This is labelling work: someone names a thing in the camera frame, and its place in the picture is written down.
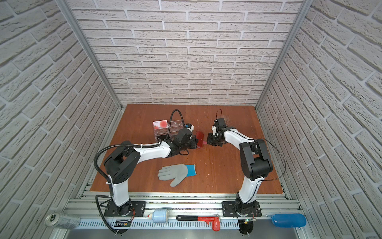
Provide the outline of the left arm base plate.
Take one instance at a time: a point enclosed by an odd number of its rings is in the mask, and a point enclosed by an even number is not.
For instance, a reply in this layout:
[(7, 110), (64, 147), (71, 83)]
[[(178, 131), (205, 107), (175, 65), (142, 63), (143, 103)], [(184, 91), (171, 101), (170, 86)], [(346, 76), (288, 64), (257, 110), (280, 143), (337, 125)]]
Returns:
[(113, 200), (110, 200), (103, 213), (106, 217), (143, 217), (145, 212), (145, 201), (129, 201), (121, 206), (116, 206)]

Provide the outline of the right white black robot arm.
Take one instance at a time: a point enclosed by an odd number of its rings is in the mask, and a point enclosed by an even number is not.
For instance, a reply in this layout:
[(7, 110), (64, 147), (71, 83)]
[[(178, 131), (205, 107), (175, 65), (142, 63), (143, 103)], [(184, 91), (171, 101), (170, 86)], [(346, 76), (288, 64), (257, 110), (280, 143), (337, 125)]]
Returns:
[(216, 115), (212, 132), (208, 134), (207, 144), (222, 147), (230, 144), (239, 150), (241, 170), (244, 174), (242, 186), (236, 194), (234, 207), (240, 215), (249, 214), (252, 210), (260, 211), (257, 206), (257, 195), (262, 183), (280, 183), (280, 176), (269, 178), (274, 164), (268, 151), (270, 142), (264, 138), (250, 138), (228, 126), (222, 115)]

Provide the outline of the red leather card holder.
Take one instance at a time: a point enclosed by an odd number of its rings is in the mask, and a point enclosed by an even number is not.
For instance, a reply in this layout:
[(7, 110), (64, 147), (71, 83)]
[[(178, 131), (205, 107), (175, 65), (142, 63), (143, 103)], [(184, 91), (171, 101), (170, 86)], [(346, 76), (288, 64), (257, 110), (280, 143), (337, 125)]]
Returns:
[(202, 148), (206, 143), (204, 141), (205, 134), (201, 131), (196, 132), (196, 139), (197, 139), (197, 148)]

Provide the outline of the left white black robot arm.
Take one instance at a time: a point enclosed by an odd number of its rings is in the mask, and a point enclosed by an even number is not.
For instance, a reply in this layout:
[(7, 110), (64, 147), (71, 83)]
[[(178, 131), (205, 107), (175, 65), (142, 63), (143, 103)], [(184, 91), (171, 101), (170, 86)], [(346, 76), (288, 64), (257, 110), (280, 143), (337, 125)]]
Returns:
[(196, 149), (198, 140), (193, 134), (194, 126), (182, 120), (182, 128), (176, 135), (170, 136), (169, 125), (164, 140), (154, 144), (133, 144), (124, 141), (101, 149), (93, 159), (96, 171), (106, 179), (110, 198), (114, 205), (122, 210), (130, 209), (128, 179), (137, 164), (156, 158), (169, 158), (188, 149)]

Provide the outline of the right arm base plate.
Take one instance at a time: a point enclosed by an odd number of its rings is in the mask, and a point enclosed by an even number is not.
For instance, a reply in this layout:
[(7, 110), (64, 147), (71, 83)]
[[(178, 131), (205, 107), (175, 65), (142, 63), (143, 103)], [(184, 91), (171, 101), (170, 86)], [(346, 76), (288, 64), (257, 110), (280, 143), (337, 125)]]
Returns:
[(260, 204), (258, 201), (243, 204), (239, 200), (223, 201), (222, 211), (225, 217), (262, 217)]

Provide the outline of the clear acrylic card organizer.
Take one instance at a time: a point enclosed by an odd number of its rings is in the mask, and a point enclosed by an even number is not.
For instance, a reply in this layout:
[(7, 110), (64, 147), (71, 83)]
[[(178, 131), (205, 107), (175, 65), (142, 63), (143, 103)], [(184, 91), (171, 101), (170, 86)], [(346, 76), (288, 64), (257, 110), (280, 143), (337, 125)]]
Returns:
[[(169, 138), (171, 138), (173, 135), (177, 135), (179, 131), (184, 128), (184, 124), (181, 120), (171, 121), (171, 123), (168, 121), (168, 128), (169, 127), (171, 127), (169, 132)], [(168, 128), (160, 130), (154, 130), (153, 128), (156, 142), (161, 142), (167, 138)]]

